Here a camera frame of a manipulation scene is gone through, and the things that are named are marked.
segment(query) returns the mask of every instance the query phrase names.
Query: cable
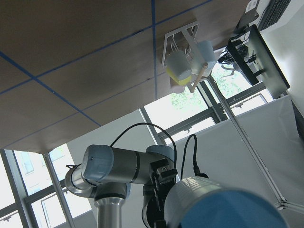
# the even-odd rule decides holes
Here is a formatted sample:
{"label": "cable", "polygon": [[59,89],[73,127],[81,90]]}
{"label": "cable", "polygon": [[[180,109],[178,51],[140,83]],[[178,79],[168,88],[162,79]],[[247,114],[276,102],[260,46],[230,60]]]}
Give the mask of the cable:
{"label": "cable", "polygon": [[185,159],[186,159],[186,151],[187,151],[187,146],[188,146],[188,143],[190,141],[191,138],[194,138],[194,152],[193,152],[193,163],[195,161],[196,163],[196,151],[197,151],[197,148],[198,148],[198,139],[196,137],[195,134],[192,134],[188,137],[187,141],[186,141],[186,144],[185,144],[185,148],[184,148],[184,155],[183,155],[183,158],[182,158],[182,163],[181,163],[181,171],[180,171],[180,179],[182,179],[182,175],[184,173],[184,164],[185,164]]}
{"label": "cable", "polygon": [[157,127],[158,129],[160,129],[162,132],[164,132],[164,134],[171,140],[172,144],[173,144],[173,148],[174,148],[174,168],[176,168],[176,159],[177,159],[177,150],[176,150],[176,145],[175,145],[175,142],[174,140],[171,138],[171,136],[164,130],[162,129],[161,127],[153,124],[153,123],[137,123],[137,124],[134,124],[130,127],[128,127],[127,129],[125,129],[115,140],[114,142],[110,145],[110,147],[112,147],[128,130],[130,130],[131,128],[134,128],[136,126],[139,126],[139,125],[149,125],[149,126],[153,126],[153,127]]}

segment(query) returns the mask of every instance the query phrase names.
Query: white wall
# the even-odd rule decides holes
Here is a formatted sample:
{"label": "white wall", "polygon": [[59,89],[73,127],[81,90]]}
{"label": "white wall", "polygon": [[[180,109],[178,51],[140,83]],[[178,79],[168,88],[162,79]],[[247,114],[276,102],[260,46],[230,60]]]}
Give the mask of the white wall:
{"label": "white wall", "polygon": [[298,12],[286,25],[262,34],[290,84],[291,88],[288,92],[302,115],[304,115],[303,22],[304,6],[299,7]]}
{"label": "white wall", "polygon": [[[86,148],[91,144],[110,145],[116,137],[129,126],[143,122],[143,117],[139,110],[123,116],[105,126],[89,132],[77,139],[67,143],[75,164],[82,162]],[[128,131],[114,146],[128,150],[145,152],[150,145],[155,145],[152,136],[146,126],[137,126]],[[123,227],[124,228],[143,228],[142,208],[143,208],[143,186],[133,184],[131,195],[123,205]],[[96,216],[96,209],[93,201],[90,200],[93,212]]]}
{"label": "white wall", "polygon": [[[282,195],[304,205],[304,147],[289,97],[251,110],[238,117]],[[212,180],[253,191],[275,204],[278,201],[241,141],[230,120],[197,133],[197,162]],[[186,139],[177,142],[178,171]],[[193,176],[193,141],[189,143],[184,177]],[[304,227],[304,215],[283,210],[292,228]]]}

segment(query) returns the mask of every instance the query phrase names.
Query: keyboard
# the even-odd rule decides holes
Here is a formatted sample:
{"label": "keyboard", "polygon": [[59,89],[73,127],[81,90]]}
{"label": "keyboard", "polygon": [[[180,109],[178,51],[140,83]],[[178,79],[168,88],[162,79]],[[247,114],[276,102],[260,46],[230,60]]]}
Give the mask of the keyboard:
{"label": "keyboard", "polygon": [[261,21],[258,30],[262,31],[273,24],[276,24],[287,8],[291,0],[271,0]]}

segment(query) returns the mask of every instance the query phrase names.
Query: window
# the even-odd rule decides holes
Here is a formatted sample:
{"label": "window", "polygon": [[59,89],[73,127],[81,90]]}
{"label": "window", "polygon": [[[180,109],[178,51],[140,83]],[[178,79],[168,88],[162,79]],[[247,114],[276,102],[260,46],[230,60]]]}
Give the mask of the window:
{"label": "window", "polygon": [[[29,222],[33,227],[53,228],[64,223],[66,219],[51,186],[47,167],[41,163],[42,155],[10,150],[0,150],[0,153],[1,193],[4,196],[0,200],[0,227],[19,228]],[[56,148],[51,154],[57,176],[63,179],[68,171],[65,165],[74,164],[67,145]],[[87,198],[75,196],[65,187],[63,191],[72,217],[91,210]]]}
{"label": "window", "polygon": [[[232,65],[216,64],[212,76],[235,115],[273,100],[263,83],[251,86]],[[201,82],[193,94],[186,89],[182,94],[167,95],[143,109],[146,120],[164,128],[175,141],[228,119],[208,81]],[[156,134],[162,143],[171,143],[160,130],[156,129]]]}
{"label": "window", "polygon": [[[206,129],[206,128],[208,128],[208,127],[211,127],[211,126],[213,126],[214,124],[215,124],[215,123],[214,123],[212,117],[209,117],[209,118],[207,118],[207,119],[205,119],[205,120],[203,120],[203,121],[201,121],[201,122],[199,122],[199,123],[193,125],[193,126],[192,126],[189,130],[187,130],[187,131],[181,131],[181,132],[178,132],[177,134],[172,135],[172,139],[173,139],[174,141],[177,141],[177,140],[179,140],[179,139],[183,139],[183,138],[185,138],[185,137],[187,137],[187,136],[189,136],[189,135],[191,135],[191,134],[197,133],[197,132],[199,132],[199,131],[201,131],[201,130],[203,130],[203,129]],[[168,139],[168,138],[166,138],[166,139],[165,139],[165,142],[166,142],[166,144],[170,144],[170,143],[171,143],[171,140]]]}
{"label": "window", "polygon": [[[65,198],[73,218],[91,210],[91,206],[87,198],[73,195],[66,189],[64,191]],[[32,203],[32,207],[37,218],[39,228],[54,228],[66,222],[66,218],[55,193]]]}
{"label": "window", "polygon": [[226,99],[251,87],[243,75],[234,70],[233,65],[216,64],[212,70],[212,76]]}
{"label": "window", "polygon": [[21,153],[21,162],[22,162],[22,167],[24,170],[25,174],[31,173],[34,171],[33,164],[30,160],[30,156],[28,153]]}
{"label": "window", "polygon": [[167,129],[206,110],[208,106],[197,89],[190,93],[186,88],[181,94],[169,94],[144,108],[152,123]]}
{"label": "window", "polygon": [[[52,185],[52,180],[49,176],[48,169],[45,165],[43,165],[44,159],[42,154],[23,151],[14,152],[28,195],[31,195],[41,189],[45,189],[46,187]],[[52,161],[58,179],[63,180],[66,172],[68,171],[66,165],[74,164],[67,145],[61,145],[52,150],[50,152],[50,157],[53,158]],[[24,165],[25,163],[31,164],[33,171],[29,173],[29,170]]]}
{"label": "window", "polygon": [[1,183],[1,197],[0,209],[9,206],[15,202],[13,192],[11,190],[10,182],[7,177],[2,157],[0,156],[0,183]]}
{"label": "window", "polygon": [[14,212],[0,218],[0,227],[1,228],[23,227],[19,213],[17,211],[14,211]]}
{"label": "window", "polygon": [[273,101],[273,98],[271,97],[268,90],[264,89],[263,91],[234,104],[233,106],[231,106],[231,109],[234,115],[239,115],[271,101]]}

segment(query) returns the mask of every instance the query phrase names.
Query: white partition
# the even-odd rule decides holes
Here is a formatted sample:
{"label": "white partition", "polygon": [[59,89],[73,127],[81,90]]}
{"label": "white partition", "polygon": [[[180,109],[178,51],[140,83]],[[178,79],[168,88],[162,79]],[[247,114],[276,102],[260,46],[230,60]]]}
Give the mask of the white partition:
{"label": "white partition", "polygon": [[[290,96],[238,116],[282,195],[304,205],[304,147],[299,138]],[[272,203],[276,198],[230,120],[197,133],[197,162],[213,180],[253,191]],[[186,139],[177,142],[178,171]],[[193,144],[189,143],[184,177],[193,176]],[[291,227],[304,224],[303,214],[285,213]]]}

